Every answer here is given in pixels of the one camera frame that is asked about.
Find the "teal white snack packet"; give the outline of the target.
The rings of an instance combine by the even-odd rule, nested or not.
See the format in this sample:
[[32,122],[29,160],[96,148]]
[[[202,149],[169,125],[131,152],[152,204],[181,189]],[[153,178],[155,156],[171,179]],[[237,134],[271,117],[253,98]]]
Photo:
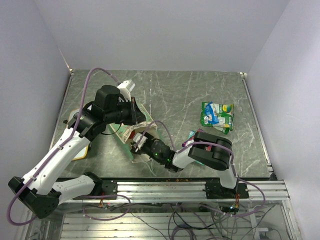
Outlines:
[[192,130],[192,131],[189,133],[189,138],[188,138],[188,140],[185,142],[186,145],[194,142],[195,134],[198,133],[198,132],[203,132],[203,130],[199,128],[197,131],[193,131],[193,130]]

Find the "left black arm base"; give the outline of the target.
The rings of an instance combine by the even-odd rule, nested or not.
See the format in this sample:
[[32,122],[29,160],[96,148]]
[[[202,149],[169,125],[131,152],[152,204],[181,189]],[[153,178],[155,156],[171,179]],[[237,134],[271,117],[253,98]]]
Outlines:
[[102,180],[101,184],[95,185],[93,190],[88,194],[81,194],[74,198],[74,200],[83,200],[83,199],[101,199],[102,196],[108,195],[104,199],[115,200],[118,193],[118,184],[113,180]]

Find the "blue snack packet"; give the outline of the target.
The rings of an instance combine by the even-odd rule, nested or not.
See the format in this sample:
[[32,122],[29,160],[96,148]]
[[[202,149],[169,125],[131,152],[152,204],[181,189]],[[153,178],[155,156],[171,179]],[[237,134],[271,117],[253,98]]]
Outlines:
[[216,125],[219,123],[219,118],[216,113],[216,108],[213,104],[213,102],[208,102],[206,106],[204,107],[204,123],[205,124],[212,124]]

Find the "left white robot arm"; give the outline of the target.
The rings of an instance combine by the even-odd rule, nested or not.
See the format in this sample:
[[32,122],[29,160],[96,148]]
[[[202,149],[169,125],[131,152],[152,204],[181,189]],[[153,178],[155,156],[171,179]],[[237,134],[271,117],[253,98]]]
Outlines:
[[79,112],[67,123],[62,136],[46,156],[23,177],[13,177],[9,188],[36,217],[48,217],[65,201],[88,196],[98,198],[103,181],[91,172],[58,182],[69,163],[87,147],[109,124],[135,126],[146,120],[136,99],[131,96],[135,86],[124,81],[118,86],[104,85],[95,99],[81,104]]

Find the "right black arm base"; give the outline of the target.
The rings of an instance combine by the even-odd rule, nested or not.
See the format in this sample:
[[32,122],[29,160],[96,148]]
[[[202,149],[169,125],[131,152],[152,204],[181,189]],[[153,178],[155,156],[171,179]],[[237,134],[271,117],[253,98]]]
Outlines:
[[236,182],[235,188],[223,187],[217,178],[207,181],[204,190],[207,199],[248,199],[249,190],[246,183]]

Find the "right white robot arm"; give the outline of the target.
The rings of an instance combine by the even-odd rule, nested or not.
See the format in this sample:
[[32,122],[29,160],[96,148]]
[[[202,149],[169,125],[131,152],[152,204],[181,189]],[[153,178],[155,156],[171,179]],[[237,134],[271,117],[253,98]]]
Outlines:
[[174,151],[151,134],[138,132],[133,138],[131,152],[147,155],[174,173],[182,171],[193,162],[199,162],[217,171],[220,192],[224,197],[231,198],[238,192],[232,143],[226,138],[200,131],[182,149]]

